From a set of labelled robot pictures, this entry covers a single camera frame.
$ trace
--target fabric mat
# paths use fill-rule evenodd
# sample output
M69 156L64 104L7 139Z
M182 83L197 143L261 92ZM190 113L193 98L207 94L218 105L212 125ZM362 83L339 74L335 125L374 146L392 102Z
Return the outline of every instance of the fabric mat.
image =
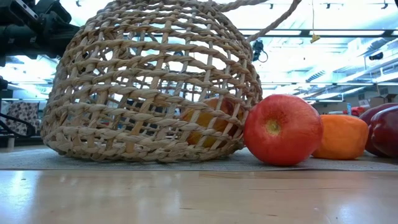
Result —
M330 161L309 158L293 167L274 167L257 160L247 149L235 152L226 159L207 162L94 162L59 156L55 151L41 146L39 149L0 152L0 169L83 169L83 170L215 170L215 171L258 171L258 170L398 170L398 160L381 159L365 155L355 161Z

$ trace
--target bell pepper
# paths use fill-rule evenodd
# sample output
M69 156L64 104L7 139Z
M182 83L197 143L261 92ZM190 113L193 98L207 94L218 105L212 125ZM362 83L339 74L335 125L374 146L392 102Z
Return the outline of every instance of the bell pepper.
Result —
M365 113L363 113L359 118L361 118L363 121L366 122L366 124L371 125L371 120L372 117L377 114L378 112L385 110L387 108L393 107L393 106L398 106L398 103L385 103L383 105L377 106L375 108L371 108L367 110ZM368 140L366 141L366 146L365 149L370 152L371 154L374 154L375 156L379 157L388 157L384 153L382 153L380 150L376 149L376 147L373 146L372 143L372 134L373 130L369 128L369 137Z
M398 157L398 106L376 113L371 120L373 145L391 157Z

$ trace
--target red apple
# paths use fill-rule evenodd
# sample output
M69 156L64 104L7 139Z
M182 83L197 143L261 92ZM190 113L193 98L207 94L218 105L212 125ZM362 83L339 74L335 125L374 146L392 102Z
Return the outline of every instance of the red apple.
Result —
M250 112L244 142L259 160L275 166L304 161L320 147L323 125L318 112L292 95L271 95Z
M367 110L365 113L363 113L359 118L361 118L363 121L366 122L366 124L371 125L371 119L372 117L387 108L390 108L392 106L398 106L398 103L386 103L380 106L377 106L375 108L371 108L370 110ZM371 141L371 137L373 134L373 129L371 127L369 127L369 135L368 135L368 141L366 142L366 146L365 149L370 152L371 154L374 154L375 156L379 156L379 157L388 157L385 153L381 152L380 150L378 150L376 147L374 147L372 141Z
M398 157L398 106L382 110L372 117L373 145L390 157Z

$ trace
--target fluorescent light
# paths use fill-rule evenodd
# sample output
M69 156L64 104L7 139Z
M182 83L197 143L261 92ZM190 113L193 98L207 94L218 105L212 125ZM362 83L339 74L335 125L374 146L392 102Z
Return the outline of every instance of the fluorescent light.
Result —
M392 80L398 78L398 72L394 72L391 74L387 74L387 75L382 75L378 78L374 78L373 82L379 83L379 82L384 82L384 81L388 81L388 80Z
M13 84L35 84L35 85L46 85L46 84L49 84L48 82L19 82L19 81L16 81L16 82L14 82L14 81L9 81L9 82L11 82L11 83L13 83Z
M347 36L356 36L356 35L381 35L384 33L384 30L315 30L316 35L347 35Z
M378 85L398 85L398 83L385 82L385 83L378 83Z
M300 35L300 30L270 30L266 35Z
M355 89L352 89L352 90L348 90L348 91L344 92L344 94L355 93L356 91L362 90L364 88L365 87L359 87L359 88L355 88Z
M319 102L324 102L324 103L330 102L330 103L332 103L332 102L343 102L343 100L320 100Z
M317 96L316 99L323 100L323 99L331 98L331 97L334 97L334 96L338 96L339 94L340 93L325 93L325 94Z
M45 101L48 100L48 98L32 98L32 99L22 99L24 101Z
M243 35L257 34L260 30L241 30ZM301 30L270 30L266 35L300 35Z
M291 85L292 83L261 83L261 85Z
M351 85L351 86L370 86L373 83L336 83L337 85Z
M318 83L318 82L262 82L261 85L302 85L302 86L317 86L317 85L333 85L333 83Z

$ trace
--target table surface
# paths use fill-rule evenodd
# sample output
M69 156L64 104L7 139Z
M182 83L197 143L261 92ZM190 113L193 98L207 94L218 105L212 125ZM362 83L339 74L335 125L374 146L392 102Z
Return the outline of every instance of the table surface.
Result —
M398 172L0 171L0 223L397 223Z

